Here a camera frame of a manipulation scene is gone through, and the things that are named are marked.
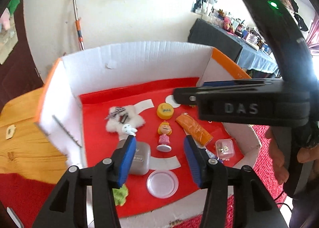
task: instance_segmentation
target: small plastic box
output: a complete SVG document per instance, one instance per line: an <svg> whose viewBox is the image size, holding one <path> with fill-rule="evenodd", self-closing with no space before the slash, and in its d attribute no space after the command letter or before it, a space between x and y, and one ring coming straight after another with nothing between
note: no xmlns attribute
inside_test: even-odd
<svg viewBox="0 0 319 228"><path fill-rule="evenodd" d="M235 155L234 145L231 139L220 139L215 143L218 158L228 160Z"/></svg>

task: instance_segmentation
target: small white figurine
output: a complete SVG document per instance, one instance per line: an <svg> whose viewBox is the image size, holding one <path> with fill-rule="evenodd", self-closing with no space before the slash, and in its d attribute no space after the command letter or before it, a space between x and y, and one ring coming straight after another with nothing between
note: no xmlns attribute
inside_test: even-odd
<svg viewBox="0 0 319 228"><path fill-rule="evenodd" d="M125 124L122 126L122 133L129 135L129 136L136 136L136 132L138 130L133 128L130 124Z"/></svg>

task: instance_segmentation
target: yellow bottle cap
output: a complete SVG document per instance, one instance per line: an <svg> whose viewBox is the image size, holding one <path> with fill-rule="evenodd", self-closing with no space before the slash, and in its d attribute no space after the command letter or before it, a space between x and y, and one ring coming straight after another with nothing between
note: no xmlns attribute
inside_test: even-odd
<svg viewBox="0 0 319 228"><path fill-rule="evenodd" d="M162 103L157 108L157 115L163 120L170 119L174 114L174 108L168 103Z"/></svg>

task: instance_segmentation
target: blue tablecloth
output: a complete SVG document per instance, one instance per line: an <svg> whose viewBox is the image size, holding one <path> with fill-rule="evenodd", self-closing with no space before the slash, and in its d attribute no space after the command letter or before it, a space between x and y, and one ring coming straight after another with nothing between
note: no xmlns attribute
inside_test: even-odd
<svg viewBox="0 0 319 228"><path fill-rule="evenodd" d="M265 73L274 73L276 76L279 72L278 64L265 52L250 47L245 40L239 38L236 35L231 35L224 29L213 25L214 28L223 32L229 38L233 39L235 42L242 46L242 50L239 53L236 63L244 69L247 70L257 70Z"/></svg>

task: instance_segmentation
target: red rug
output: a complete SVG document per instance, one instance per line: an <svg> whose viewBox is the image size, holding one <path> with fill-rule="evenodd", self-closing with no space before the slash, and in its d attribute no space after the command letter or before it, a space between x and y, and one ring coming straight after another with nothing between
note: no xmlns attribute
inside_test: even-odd
<svg viewBox="0 0 319 228"><path fill-rule="evenodd" d="M254 170L270 191L272 197L277 197L282 191L273 175L272 163L268 156L269 140L264 138L266 126L254 126L263 147ZM17 174L0 174L0 200L5 207L13 208L21 219L25 228L31 228L37 213L45 202L54 185L35 180L26 180ZM283 202L286 195L281 196L277 202ZM226 227L232 225L232 198L228 200L228 213ZM201 216L194 217L176 226L176 228L197 228Z"/></svg>

